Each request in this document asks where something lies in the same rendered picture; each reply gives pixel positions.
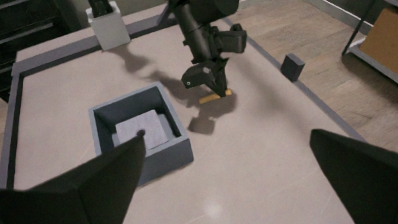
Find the tan cylindrical peg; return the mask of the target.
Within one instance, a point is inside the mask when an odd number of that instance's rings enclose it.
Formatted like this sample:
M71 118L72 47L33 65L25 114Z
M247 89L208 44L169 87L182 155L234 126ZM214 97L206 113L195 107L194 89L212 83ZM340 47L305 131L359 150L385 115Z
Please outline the tan cylindrical peg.
M231 89L226 89L225 92L226 92L226 96L232 94L232 90ZM203 98L200 98L199 101L200 101L201 104L203 104L203 103L206 103L206 102L209 102L209 101L212 101L212 100L215 100L215 99L219 99L219 98L221 98L221 97L217 93L214 93L214 94L205 96Z

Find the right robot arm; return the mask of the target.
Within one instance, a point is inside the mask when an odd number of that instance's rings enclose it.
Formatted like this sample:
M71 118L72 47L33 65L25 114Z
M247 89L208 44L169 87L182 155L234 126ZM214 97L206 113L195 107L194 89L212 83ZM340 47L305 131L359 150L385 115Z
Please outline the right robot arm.
M239 5L239 0L167 1L169 1L167 14L170 15L174 12L173 14L183 34L234 14ZM88 0L88 2L94 18L114 12L108 0ZM247 31L242 30L241 24L233 24L229 31L219 31L217 25L214 30L211 29L208 37L212 56L219 56L220 52L243 53L246 48Z

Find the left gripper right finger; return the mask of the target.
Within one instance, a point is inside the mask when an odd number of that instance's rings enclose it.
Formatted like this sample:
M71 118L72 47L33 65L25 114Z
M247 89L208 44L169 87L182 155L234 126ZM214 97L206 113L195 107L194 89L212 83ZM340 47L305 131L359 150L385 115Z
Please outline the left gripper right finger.
M312 153L354 224L398 224L398 153L321 128Z

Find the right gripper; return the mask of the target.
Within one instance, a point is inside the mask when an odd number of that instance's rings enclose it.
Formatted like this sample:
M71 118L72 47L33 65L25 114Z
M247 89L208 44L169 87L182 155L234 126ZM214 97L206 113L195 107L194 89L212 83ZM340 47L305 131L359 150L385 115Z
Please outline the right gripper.
M189 46L194 57L191 62L196 65L189 67L183 73L181 80L186 89L205 84L223 98L226 97L225 66L229 57L223 59L220 57L223 52L220 51L219 56L212 56L208 37L211 29L214 30L214 26L208 23L183 35L185 40L182 43L184 46Z

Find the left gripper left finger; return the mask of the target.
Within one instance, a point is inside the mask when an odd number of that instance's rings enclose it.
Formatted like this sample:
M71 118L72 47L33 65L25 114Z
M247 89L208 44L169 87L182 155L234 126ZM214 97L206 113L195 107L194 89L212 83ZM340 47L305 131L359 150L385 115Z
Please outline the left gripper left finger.
M0 188L0 224L123 224L145 156L135 136L31 188Z

